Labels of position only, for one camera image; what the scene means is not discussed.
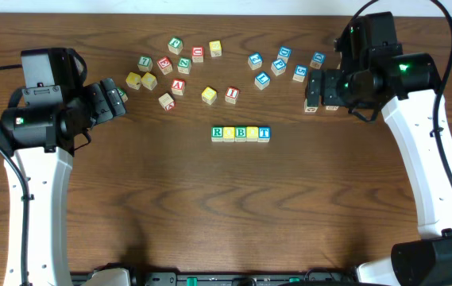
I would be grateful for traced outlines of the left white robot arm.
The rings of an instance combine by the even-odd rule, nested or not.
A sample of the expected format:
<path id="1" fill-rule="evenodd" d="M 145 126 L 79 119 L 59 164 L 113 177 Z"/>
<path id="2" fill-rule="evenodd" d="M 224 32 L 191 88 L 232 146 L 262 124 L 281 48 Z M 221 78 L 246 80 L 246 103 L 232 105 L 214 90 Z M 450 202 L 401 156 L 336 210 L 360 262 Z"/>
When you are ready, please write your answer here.
<path id="1" fill-rule="evenodd" d="M 0 117 L 10 194 L 5 285 L 70 285 L 67 194 L 75 137 L 126 113 L 111 78 L 85 84 L 72 48 L 21 52 L 25 86 Z"/>

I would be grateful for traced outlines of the green B block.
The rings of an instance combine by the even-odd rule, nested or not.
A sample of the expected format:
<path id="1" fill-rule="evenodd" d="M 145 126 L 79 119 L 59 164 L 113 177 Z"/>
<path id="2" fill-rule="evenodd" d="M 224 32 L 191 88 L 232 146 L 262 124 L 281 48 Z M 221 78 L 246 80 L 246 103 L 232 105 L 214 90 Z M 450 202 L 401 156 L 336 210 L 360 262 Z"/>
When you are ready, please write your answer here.
<path id="1" fill-rule="evenodd" d="M 235 142 L 246 142 L 246 138 L 247 138 L 246 127 L 245 126 L 236 126 L 234 141 Z"/>

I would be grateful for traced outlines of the blue T block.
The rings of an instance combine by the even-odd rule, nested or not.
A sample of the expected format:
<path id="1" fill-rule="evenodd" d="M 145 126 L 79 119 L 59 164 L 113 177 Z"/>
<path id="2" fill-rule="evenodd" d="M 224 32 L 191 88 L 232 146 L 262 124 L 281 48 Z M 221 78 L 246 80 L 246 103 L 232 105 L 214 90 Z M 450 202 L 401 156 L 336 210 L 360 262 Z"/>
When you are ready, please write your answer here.
<path id="1" fill-rule="evenodd" d="M 258 142 L 269 142 L 271 139 L 271 128 L 268 126 L 260 126 L 258 128 Z"/>

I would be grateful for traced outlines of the green R block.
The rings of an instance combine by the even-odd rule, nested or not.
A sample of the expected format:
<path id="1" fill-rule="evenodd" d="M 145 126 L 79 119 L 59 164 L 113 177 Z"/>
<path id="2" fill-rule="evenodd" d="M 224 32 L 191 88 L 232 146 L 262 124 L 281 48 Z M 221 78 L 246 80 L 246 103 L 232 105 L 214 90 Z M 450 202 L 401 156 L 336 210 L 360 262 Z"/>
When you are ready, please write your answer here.
<path id="1" fill-rule="evenodd" d="M 211 128 L 211 140 L 213 142 L 223 142 L 223 127 L 222 126 L 213 126 Z"/>

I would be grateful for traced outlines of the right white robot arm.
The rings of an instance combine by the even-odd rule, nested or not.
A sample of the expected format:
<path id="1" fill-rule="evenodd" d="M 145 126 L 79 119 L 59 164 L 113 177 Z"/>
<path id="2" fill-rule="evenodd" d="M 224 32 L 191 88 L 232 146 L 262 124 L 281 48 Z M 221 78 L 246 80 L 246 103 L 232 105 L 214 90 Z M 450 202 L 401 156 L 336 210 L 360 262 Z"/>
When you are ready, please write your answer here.
<path id="1" fill-rule="evenodd" d="M 406 54 L 389 12 L 354 16 L 334 42 L 336 69 L 313 68 L 304 109 L 345 107 L 383 118 L 403 157 L 415 200 L 419 240 L 355 270 L 359 284 L 452 285 L 452 137 L 444 78 L 426 53 Z"/>

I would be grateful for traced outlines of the yellow O block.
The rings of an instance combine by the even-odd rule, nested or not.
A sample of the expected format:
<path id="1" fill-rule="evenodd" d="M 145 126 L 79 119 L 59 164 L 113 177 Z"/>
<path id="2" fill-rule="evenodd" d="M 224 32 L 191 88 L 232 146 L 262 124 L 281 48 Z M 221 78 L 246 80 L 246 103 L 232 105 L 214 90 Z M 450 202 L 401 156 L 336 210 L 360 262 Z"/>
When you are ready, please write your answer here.
<path id="1" fill-rule="evenodd" d="M 223 127 L 223 141 L 224 142 L 235 142 L 235 127 L 234 126 L 224 126 Z"/>
<path id="2" fill-rule="evenodd" d="M 246 127 L 246 140 L 249 142 L 257 142 L 259 138 L 259 128 L 257 126 Z"/>

